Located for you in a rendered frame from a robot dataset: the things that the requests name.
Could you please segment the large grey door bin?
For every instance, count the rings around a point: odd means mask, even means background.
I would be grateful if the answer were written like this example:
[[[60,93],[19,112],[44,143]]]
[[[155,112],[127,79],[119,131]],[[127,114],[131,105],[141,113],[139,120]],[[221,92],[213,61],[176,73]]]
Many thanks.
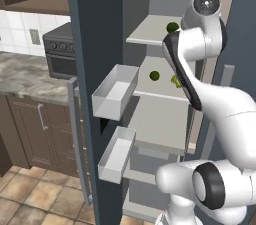
[[[138,83],[139,68],[116,64],[92,94],[93,116],[119,121]]]

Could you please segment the wide grey freezer rack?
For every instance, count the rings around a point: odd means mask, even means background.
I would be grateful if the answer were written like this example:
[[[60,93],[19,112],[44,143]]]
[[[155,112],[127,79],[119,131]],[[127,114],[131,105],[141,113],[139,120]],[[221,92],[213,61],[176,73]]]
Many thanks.
[[[188,108],[185,101],[141,96],[128,125],[136,130],[135,145],[183,155]]]

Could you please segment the green broccoli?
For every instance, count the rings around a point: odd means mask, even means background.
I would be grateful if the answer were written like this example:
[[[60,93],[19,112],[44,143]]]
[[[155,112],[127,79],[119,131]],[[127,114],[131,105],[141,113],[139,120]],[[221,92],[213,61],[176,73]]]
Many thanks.
[[[180,83],[180,81],[178,80],[177,76],[176,75],[173,75],[171,77],[171,82],[176,86],[176,88],[181,88],[182,85]]]

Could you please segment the small grey door bin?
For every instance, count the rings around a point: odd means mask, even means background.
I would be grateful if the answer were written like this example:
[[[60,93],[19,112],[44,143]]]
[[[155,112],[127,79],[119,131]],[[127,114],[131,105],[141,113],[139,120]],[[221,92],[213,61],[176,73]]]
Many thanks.
[[[98,163],[101,180],[120,184],[134,145],[136,131],[118,126]]]

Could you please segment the short grey freezer rack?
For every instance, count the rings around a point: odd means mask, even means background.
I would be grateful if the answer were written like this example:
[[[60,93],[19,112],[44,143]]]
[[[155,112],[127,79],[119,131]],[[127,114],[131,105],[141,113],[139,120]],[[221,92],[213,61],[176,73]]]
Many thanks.
[[[127,43],[161,46],[168,34],[166,26],[170,22],[180,24],[180,17],[148,15],[126,39]]]

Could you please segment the brown base cupboard door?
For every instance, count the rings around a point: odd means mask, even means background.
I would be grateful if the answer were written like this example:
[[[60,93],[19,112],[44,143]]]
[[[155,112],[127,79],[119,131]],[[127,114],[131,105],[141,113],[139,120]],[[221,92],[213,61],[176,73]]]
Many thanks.
[[[30,166],[78,176],[67,106],[9,97],[11,112]],[[42,130],[37,106],[43,104],[42,114],[47,130]]]

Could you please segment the dark blue freezer door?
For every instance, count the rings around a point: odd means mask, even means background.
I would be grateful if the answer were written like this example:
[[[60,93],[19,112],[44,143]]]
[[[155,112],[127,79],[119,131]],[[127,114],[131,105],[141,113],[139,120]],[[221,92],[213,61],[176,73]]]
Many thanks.
[[[122,62],[123,0],[69,0],[96,225],[120,225],[122,186],[98,178],[117,123],[93,116],[91,95]]]

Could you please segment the dark blue fridge door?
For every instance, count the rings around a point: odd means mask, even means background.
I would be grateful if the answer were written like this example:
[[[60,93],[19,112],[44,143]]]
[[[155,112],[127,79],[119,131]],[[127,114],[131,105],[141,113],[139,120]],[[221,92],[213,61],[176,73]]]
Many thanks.
[[[204,62],[202,79],[219,85],[234,66],[231,86],[244,90],[256,101],[256,0],[221,0],[222,18],[227,25],[228,43],[218,58]]]

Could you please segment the dark grey toaster oven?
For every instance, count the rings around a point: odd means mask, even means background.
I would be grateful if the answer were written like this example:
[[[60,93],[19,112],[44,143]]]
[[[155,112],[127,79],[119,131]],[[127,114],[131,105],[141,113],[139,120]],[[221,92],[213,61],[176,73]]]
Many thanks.
[[[77,75],[71,23],[43,35],[45,55],[52,78],[70,79]]]

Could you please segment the brown base cupboard side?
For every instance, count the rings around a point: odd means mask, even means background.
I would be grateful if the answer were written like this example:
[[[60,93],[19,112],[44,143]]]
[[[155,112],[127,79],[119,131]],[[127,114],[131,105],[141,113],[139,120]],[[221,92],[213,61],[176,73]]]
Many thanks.
[[[13,165],[30,167],[8,99],[0,95],[0,177]]]

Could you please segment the grey wall outlet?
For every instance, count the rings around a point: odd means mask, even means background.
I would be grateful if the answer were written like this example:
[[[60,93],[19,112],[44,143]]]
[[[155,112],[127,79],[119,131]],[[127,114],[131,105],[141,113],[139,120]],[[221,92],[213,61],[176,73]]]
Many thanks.
[[[33,45],[40,45],[40,37],[39,37],[39,32],[37,29],[30,29],[30,37],[31,37],[31,42]]]

